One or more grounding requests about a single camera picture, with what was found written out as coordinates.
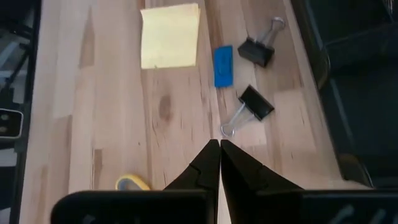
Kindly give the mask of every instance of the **black binder clip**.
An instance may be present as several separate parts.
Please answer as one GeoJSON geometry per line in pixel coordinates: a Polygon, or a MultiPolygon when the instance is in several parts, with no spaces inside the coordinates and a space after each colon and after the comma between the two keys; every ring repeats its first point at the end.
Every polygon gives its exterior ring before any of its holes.
{"type": "Polygon", "coordinates": [[[276,34],[284,28],[285,21],[281,17],[272,18],[270,29],[258,39],[248,37],[238,48],[239,55],[262,67],[267,66],[275,53],[272,43],[274,43],[276,34]]]}
{"type": "Polygon", "coordinates": [[[257,118],[261,121],[274,110],[274,107],[251,85],[249,85],[241,97],[239,97],[239,101],[242,103],[242,106],[235,112],[228,123],[221,125],[221,133],[225,137],[234,136],[235,131],[242,125],[251,121],[253,118],[257,118]],[[250,112],[249,115],[244,115],[245,110],[250,112]]]}

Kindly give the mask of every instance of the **yellow sticky note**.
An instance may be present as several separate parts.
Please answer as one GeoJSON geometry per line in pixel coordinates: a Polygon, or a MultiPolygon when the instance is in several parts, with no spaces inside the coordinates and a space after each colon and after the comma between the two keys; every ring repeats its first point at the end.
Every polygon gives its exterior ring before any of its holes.
{"type": "Polygon", "coordinates": [[[196,65],[198,4],[143,9],[141,68],[196,65]]]}

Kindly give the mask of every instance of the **wood grain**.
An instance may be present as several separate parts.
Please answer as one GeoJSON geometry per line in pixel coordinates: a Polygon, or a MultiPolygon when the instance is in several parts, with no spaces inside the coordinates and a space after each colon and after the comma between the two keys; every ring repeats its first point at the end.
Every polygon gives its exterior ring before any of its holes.
{"type": "MultiPolygon", "coordinates": [[[[114,189],[123,174],[153,189],[174,180],[252,85],[275,111],[231,138],[307,189],[358,189],[341,179],[289,0],[43,0],[34,105],[20,223],[48,223],[57,200],[79,190],[114,189]],[[139,10],[197,2],[197,65],[140,69],[139,10]],[[267,68],[236,49],[273,16],[287,26],[267,68]],[[234,47],[234,87],[213,88],[212,53],[234,47]]],[[[230,223],[223,186],[219,223],[230,223]]]]}

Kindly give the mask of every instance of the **wooden surface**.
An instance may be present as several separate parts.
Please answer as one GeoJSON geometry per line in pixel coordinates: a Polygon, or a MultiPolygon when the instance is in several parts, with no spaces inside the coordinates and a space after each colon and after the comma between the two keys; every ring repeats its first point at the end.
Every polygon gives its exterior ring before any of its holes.
{"type": "MultiPolygon", "coordinates": [[[[338,173],[289,0],[43,0],[20,223],[49,222],[54,203],[114,189],[126,173],[162,189],[238,108],[248,84],[275,111],[232,142],[306,189],[358,188],[338,173]],[[140,69],[142,8],[197,2],[196,67],[140,69]],[[272,16],[283,17],[266,68],[238,56],[272,16]],[[212,52],[234,45],[234,88],[213,87],[212,52]]],[[[220,190],[220,223],[229,223],[220,190]]]]}

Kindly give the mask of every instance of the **blue eraser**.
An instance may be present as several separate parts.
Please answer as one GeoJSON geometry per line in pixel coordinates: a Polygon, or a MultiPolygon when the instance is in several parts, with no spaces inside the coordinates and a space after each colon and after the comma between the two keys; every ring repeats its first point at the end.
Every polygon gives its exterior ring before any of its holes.
{"type": "Polygon", "coordinates": [[[228,87],[233,84],[232,46],[219,47],[214,52],[214,86],[228,87]]]}

